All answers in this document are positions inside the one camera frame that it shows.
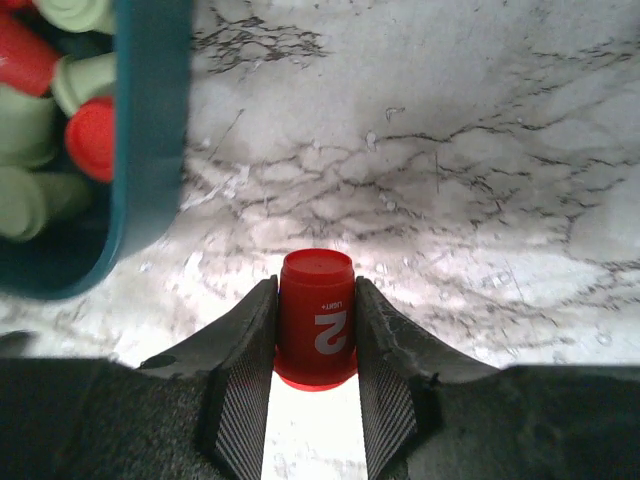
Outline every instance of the number 2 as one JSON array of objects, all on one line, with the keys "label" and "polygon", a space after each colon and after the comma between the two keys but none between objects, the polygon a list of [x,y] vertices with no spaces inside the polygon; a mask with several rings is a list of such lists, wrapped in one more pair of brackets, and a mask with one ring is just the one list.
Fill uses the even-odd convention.
[{"label": "number 2", "polygon": [[316,325],[331,325],[330,328],[327,328],[316,337],[316,350],[323,355],[333,355],[342,350],[347,343],[346,335],[336,338],[333,343],[329,343],[329,340],[338,335],[346,323],[347,312],[316,315]]}]

